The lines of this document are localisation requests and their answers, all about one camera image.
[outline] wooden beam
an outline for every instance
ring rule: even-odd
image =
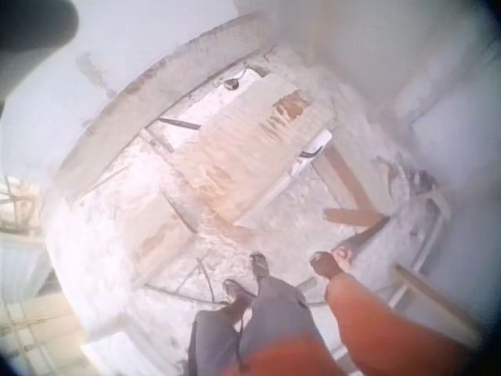
[[[431,302],[440,311],[461,324],[477,338],[480,338],[481,333],[485,333],[485,329],[466,310],[445,297],[423,276],[398,263],[393,268],[396,277],[409,286],[411,290]]]
[[[384,218],[384,215],[372,210],[326,208],[323,218],[332,223],[348,226],[372,227]]]
[[[339,175],[341,181],[351,193],[357,204],[357,208],[376,211],[372,201],[366,193],[363,185],[357,179],[353,171],[349,168],[348,164],[341,156],[341,154],[330,145],[325,148],[324,154],[330,162],[336,173]]]

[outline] debris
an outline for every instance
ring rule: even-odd
[[[430,192],[438,188],[437,180],[428,171],[412,167],[409,162],[403,159],[400,153],[397,153],[396,160],[404,170],[405,178],[409,182],[411,196]]]
[[[395,163],[391,163],[384,158],[378,156],[375,160],[376,163],[380,163],[382,165],[385,165],[388,167],[388,176],[387,176],[387,181],[388,181],[388,195],[393,198],[393,192],[391,191],[391,184],[393,183],[393,180],[395,180],[398,176],[398,167]]]
[[[238,87],[240,86],[240,83],[236,78],[230,78],[229,80],[226,80],[222,83],[226,89],[228,90],[237,90]]]

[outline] foot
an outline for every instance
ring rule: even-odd
[[[269,277],[268,261],[266,261],[266,257],[261,252],[255,252],[250,255],[250,266],[258,284],[264,277]]]
[[[351,268],[351,262],[353,261],[353,251],[345,246],[338,245],[330,253],[334,256],[339,267],[343,271],[347,272]]]
[[[222,283],[222,288],[225,290],[225,293],[232,299],[233,302],[238,298],[245,298],[249,302],[252,302],[256,298],[256,295],[246,290],[244,286],[242,286],[235,280],[225,280]]]

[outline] wooden plank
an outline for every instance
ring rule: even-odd
[[[205,203],[234,223],[287,171],[332,117],[276,74],[254,82],[214,116],[173,165]]]
[[[366,190],[353,171],[349,168],[341,154],[333,146],[326,147],[324,154],[334,170],[336,170],[336,173],[340,177],[343,184],[353,196],[357,208],[376,211],[372,201],[366,193]]]
[[[135,287],[143,286],[195,237],[194,229],[159,194],[124,224],[124,246],[137,261]]]
[[[410,287],[418,295],[423,296],[443,313],[461,324],[477,338],[485,333],[485,329],[466,310],[455,302],[445,297],[437,288],[433,287],[428,280],[418,273],[405,268],[400,264],[394,265],[395,275]]]
[[[62,163],[56,183],[73,200],[87,191],[139,131],[170,106],[256,52],[266,25],[257,15],[202,34],[153,65],[104,108]]]
[[[349,226],[371,227],[384,218],[384,215],[372,210],[353,209],[323,209],[324,218],[329,222],[339,223]]]
[[[356,209],[357,204],[355,198],[344,185],[341,178],[334,170],[332,164],[324,153],[320,154],[312,162],[312,166],[320,179],[326,184],[330,194],[334,197],[336,202],[342,207],[347,209]]]

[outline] wooden board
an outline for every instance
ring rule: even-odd
[[[259,49],[265,30],[255,14],[240,17],[202,34],[140,75],[104,108],[62,163],[56,182],[65,197],[74,199],[88,190],[162,112]]]
[[[330,120],[294,85],[269,74],[173,154],[173,165],[228,223],[251,209]]]
[[[139,275],[134,285],[140,287],[181,252],[195,234],[159,194],[124,224],[123,237],[124,246],[137,260]]]
[[[323,210],[324,218],[329,222],[348,226],[371,227],[384,218],[384,215],[371,210],[353,210],[326,208]]]

